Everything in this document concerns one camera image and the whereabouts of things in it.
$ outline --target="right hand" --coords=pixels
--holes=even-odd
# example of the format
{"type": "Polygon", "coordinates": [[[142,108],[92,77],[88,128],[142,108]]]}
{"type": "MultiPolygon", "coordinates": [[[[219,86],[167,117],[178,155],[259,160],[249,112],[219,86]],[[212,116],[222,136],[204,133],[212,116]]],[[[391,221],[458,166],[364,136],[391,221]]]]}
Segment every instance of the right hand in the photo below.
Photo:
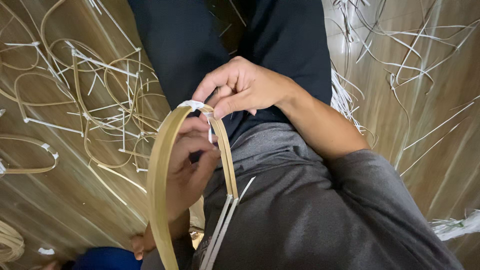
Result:
{"type": "Polygon", "coordinates": [[[258,109],[279,105],[301,88],[292,79],[237,56],[208,73],[198,85],[192,99],[207,102],[214,108],[214,118],[222,119],[239,110],[255,115],[258,109]]]}

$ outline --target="forearm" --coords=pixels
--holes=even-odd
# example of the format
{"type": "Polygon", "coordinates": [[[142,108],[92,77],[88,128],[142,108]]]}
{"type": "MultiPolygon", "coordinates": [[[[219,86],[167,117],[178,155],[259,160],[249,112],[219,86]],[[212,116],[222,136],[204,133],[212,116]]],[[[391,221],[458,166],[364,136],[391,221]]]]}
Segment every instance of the forearm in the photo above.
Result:
{"type": "Polygon", "coordinates": [[[338,111],[291,83],[285,98],[276,104],[305,142],[327,160],[360,149],[370,149],[357,128],[338,111]]]}

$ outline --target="hand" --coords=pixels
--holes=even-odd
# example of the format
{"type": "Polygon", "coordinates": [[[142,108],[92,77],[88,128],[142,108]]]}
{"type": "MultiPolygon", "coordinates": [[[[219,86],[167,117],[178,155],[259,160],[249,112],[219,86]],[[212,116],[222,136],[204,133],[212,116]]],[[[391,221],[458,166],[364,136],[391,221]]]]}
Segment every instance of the hand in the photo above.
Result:
{"type": "Polygon", "coordinates": [[[167,173],[168,222],[175,221],[192,206],[212,177],[220,159],[220,150],[208,137],[210,125],[198,117],[185,119],[172,148],[167,173]],[[190,153],[203,151],[197,163],[189,160],[190,153]]]}
{"type": "Polygon", "coordinates": [[[207,104],[215,108],[215,119],[221,119],[238,110],[255,115],[257,109],[285,101],[298,88],[292,79],[237,56],[208,73],[192,99],[204,102],[216,90],[207,104]]]}

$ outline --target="wrist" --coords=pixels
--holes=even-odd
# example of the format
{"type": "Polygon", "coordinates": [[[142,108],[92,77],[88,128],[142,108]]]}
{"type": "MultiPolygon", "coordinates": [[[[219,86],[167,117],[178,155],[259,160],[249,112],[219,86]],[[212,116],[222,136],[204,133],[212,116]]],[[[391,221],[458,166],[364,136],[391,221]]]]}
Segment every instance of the wrist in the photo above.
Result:
{"type": "Polygon", "coordinates": [[[283,112],[289,110],[289,108],[295,107],[296,104],[299,103],[299,100],[304,98],[305,93],[307,93],[305,89],[296,84],[293,80],[291,80],[291,82],[282,92],[282,98],[275,104],[275,106],[277,106],[283,112]]]}

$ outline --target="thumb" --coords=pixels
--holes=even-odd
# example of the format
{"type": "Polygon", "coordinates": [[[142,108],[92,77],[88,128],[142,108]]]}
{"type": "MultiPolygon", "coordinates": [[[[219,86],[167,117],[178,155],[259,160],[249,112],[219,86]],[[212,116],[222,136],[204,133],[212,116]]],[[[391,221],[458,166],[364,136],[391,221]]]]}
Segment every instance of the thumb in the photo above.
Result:
{"type": "Polygon", "coordinates": [[[203,192],[208,181],[212,178],[221,152],[218,148],[214,148],[208,152],[203,153],[198,160],[197,170],[193,173],[190,183],[194,190],[203,192]]]}
{"type": "Polygon", "coordinates": [[[249,90],[241,91],[230,97],[222,98],[216,105],[213,111],[215,119],[222,119],[226,115],[231,114],[234,111],[247,110],[252,107],[252,103],[249,99],[249,90]]]}

